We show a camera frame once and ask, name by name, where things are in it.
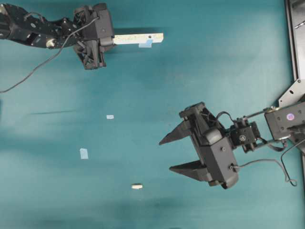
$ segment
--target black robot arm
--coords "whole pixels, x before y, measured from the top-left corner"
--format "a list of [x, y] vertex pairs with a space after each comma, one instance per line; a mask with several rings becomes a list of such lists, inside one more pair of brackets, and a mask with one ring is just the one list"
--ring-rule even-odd
[[[290, 137], [298, 136], [299, 142], [305, 141], [305, 117], [302, 115], [304, 112], [305, 102], [300, 101], [289, 107], [281, 109], [271, 107], [233, 120], [227, 112], [220, 112], [214, 116], [204, 103], [199, 103], [180, 112], [182, 123], [159, 144], [163, 145], [190, 136], [199, 160], [172, 166], [170, 170], [199, 181], [206, 181], [210, 186], [222, 185], [227, 189], [238, 181], [239, 169], [243, 167], [238, 166], [233, 150], [241, 146], [247, 153], [268, 146], [273, 150], [283, 151], [287, 147], [285, 140]], [[229, 115], [233, 122], [233, 125], [227, 129], [218, 121], [223, 114]], [[250, 118], [260, 114], [265, 115], [273, 136], [269, 141], [261, 137], [255, 122], [249, 122]], [[273, 146], [272, 143], [282, 143], [283, 147]], [[273, 159], [258, 161], [277, 162]], [[295, 180], [290, 179], [285, 166], [280, 163], [278, 165], [284, 171], [285, 181], [294, 185]]]
[[112, 20], [105, 3], [84, 6], [74, 11], [74, 19], [48, 21], [42, 15], [10, 5], [0, 5], [0, 39], [49, 49], [59, 49], [67, 37], [95, 20], [91, 25], [71, 36], [65, 47], [74, 46], [85, 69], [105, 67], [103, 53], [115, 46]]

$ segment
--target white stick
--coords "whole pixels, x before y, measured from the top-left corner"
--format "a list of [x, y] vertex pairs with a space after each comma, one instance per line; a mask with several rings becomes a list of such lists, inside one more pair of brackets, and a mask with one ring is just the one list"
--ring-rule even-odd
[[152, 40], [153, 43], [161, 43], [163, 41], [163, 33], [115, 35], [113, 43], [144, 44], [147, 43], [148, 40]]

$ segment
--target blue tape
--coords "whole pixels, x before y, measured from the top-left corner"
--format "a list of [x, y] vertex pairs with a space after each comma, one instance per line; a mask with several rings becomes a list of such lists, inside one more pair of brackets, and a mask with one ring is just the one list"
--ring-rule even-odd
[[139, 48], [151, 48], [153, 39], [148, 39], [146, 43], [139, 44]]

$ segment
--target teal surface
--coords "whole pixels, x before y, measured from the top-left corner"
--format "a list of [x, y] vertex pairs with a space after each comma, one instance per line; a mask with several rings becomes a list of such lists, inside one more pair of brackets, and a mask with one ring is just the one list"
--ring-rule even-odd
[[[16, 0], [49, 20], [98, 1]], [[0, 96], [1, 229], [303, 229], [300, 156], [244, 168], [231, 189], [169, 166], [197, 159], [189, 138], [158, 146], [185, 107], [234, 118], [275, 104], [292, 82], [283, 0], [110, 0], [116, 31], [164, 32], [152, 49], [118, 46], [85, 71], [72, 48]], [[0, 87], [54, 51], [0, 42]], [[107, 120], [106, 115], [114, 115]], [[226, 117], [222, 123], [229, 125]], [[264, 117], [256, 119], [270, 138]], [[87, 148], [89, 160], [80, 159]], [[239, 164], [279, 158], [235, 151]], [[142, 190], [131, 189], [143, 183]]]

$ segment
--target pink sticker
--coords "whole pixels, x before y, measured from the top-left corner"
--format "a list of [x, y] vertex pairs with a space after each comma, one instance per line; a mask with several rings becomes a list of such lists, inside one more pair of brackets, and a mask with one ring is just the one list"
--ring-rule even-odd
[[289, 121], [292, 121], [292, 120], [295, 119], [295, 115], [294, 115], [294, 114], [288, 114], [288, 115], [287, 115], [287, 119], [288, 119]]

